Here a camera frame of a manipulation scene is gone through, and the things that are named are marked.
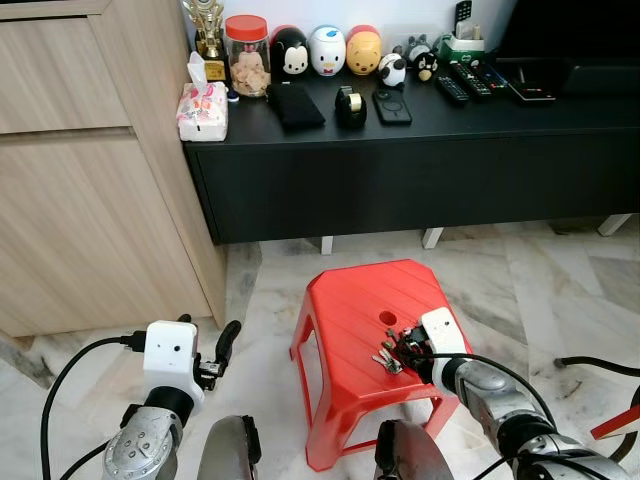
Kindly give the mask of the bunch of metal keys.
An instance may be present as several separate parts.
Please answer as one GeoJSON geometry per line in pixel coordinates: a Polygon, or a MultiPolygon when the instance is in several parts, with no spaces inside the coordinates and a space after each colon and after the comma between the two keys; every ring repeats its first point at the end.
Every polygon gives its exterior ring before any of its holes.
{"type": "Polygon", "coordinates": [[[399,372],[402,372],[404,369],[402,362],[396,357],[394,349],[396,349],[396,347],[394,347],[392,343],[383,342],[381,343],[379,351],[372,356],[372,360],[383,366],[389,374],[399,374],[399,372]]]}

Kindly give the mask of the silver robot left leg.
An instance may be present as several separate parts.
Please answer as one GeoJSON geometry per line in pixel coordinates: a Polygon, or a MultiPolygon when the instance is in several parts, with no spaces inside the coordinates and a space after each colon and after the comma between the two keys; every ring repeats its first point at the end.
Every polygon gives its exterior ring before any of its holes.
{"type": "Polygon", "coordinates": [[[211,426],[196,480],[257,480],[256,465],[261,456],[253,417],[224,417],[211,426]]]}

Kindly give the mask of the silver robot leg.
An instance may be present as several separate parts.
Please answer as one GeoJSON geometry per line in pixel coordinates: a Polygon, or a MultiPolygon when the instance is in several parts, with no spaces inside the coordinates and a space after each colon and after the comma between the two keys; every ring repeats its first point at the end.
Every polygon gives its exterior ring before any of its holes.
{"type": "Polygon", "coordinates": [[[381,422],[374,458],[375,480],[454,480],[438,444],[410,421],[381,422]]]}
{"type": "Polygon", "coordinates": [[[253,417],[224,417],[211,426],[196,480],[257,480],[256,465],[261,456],[253,417]]]}

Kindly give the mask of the silver robot right leg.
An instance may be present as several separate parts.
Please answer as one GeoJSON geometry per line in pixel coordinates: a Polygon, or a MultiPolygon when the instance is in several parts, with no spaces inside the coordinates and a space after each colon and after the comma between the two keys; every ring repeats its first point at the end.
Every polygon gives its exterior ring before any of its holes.
{"type": "Polygon", "coordinates": [[[381,422],[374,458],[375,480],[454,480],[438,444],[410,421],[381,422]]]}

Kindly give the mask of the light wooden cabinet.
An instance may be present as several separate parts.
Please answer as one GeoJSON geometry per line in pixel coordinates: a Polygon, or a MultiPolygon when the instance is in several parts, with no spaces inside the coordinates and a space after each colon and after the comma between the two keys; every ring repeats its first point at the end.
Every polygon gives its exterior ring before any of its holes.
{"type": "Polygon", "coordinates": [[[0,1],[0,333],[227,323],[175,111],[178,0],[0,1]]]}

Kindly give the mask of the pink white tissue pack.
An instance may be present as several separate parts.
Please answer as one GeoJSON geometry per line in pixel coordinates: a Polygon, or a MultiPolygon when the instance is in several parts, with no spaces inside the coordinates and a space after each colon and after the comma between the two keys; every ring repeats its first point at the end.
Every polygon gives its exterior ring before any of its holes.
{"type": "Polygon", "coordinates": [[[184,84],[175,124],[180,140],[223,141],[228,131],[228,88],[224,82],[207,78],[206,61],[191,52],[187,70],[191,82],[184,84]]]}

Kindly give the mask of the red-lidded snack jar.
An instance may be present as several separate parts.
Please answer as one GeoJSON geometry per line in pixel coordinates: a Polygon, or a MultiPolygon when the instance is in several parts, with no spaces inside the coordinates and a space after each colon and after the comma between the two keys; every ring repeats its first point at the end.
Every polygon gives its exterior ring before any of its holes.
{"type": "Polygon", "coordinates": [[[259,15],[224,20],[230,86],[243,97],[262,97],[271,83],[268,23],[259,15]]]}

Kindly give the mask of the gold trophy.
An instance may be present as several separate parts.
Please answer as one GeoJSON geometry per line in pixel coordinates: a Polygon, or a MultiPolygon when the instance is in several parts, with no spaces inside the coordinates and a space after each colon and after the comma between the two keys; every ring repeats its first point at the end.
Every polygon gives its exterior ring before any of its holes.
{"type": "Polygon", "coordinates": [[[223,44],[224,6],[219,0],[182,0],[195,27],[195,51],[204,59],[207,81],[227,82],[227,50],[223,44]]]}

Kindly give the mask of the small white panda figurine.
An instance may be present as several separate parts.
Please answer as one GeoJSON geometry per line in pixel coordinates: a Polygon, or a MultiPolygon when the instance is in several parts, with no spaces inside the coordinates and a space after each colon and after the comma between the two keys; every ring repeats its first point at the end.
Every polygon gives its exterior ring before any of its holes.
{"type": "Polygon", "coordinates": [[[378,64],[381,84],[392,90],[402,90],[406,78],[407,61],[398,51],[388,52],[378,64]]]}

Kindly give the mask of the black mouse figure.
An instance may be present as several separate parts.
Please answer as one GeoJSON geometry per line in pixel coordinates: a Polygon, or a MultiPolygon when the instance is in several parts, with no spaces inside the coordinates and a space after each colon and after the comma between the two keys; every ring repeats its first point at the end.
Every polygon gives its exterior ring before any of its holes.
{"type": "Polygon", "coordinates": [[[276,28],[269,42],[271,78],[292,81],[308,69],[307,35],[296,26],[276,28]]]}

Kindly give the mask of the yellow bear figure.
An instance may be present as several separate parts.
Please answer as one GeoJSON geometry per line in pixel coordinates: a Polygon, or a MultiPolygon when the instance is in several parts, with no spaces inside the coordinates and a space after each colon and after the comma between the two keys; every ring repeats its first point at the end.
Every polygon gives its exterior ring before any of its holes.
{"type": "Polygon", "coordinates": [[[370,76],[378,70],[383,56],[383,44],[378,29],[360,24],[349,31],[346,44],[346,65],[355,76],[370,76]]]}

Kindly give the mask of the small grey figurine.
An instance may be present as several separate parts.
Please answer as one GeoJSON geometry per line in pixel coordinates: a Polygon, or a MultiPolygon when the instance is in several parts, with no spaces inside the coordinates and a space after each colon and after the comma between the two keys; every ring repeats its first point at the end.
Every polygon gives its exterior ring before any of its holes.
{"type": "Polygon", "coordinates": [[[428,36],[426,35],[410,35],[406,42],[404,42],[403,58],[412,61],[425,52],[433,50],[428,36]]]}

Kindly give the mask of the green white holder box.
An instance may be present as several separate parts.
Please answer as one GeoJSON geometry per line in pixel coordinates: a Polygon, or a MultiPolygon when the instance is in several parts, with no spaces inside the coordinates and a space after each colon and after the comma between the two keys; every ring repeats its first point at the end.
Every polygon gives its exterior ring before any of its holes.
{"type": "Polygon", "coordinates": [[[484,38],[456,38],[444,33],[436,41],[436,56],[440,63],[460,63],[475,67],[485,56],[484,38]]]}

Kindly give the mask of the upright black remote control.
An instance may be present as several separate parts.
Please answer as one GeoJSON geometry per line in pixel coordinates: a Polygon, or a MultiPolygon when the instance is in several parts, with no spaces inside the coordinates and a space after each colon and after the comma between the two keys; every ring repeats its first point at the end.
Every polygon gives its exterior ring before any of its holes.
{"type": "Polygon", "coordinates": [[[454,37],[465,38],[468,36],[472,17],[474,17],[474,0],[458,0],[454,5],[454,28],[452,31],[454,37]]]}

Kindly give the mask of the black television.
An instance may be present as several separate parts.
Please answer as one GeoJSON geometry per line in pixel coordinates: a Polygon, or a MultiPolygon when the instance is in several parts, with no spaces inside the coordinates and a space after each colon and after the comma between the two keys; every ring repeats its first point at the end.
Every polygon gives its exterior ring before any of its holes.
{"type": "Polygon", "coordinates": [[[492,51],[520,93],[552,99],[640,95],[640,18],[632,0],[518,0],[492,51]]]}

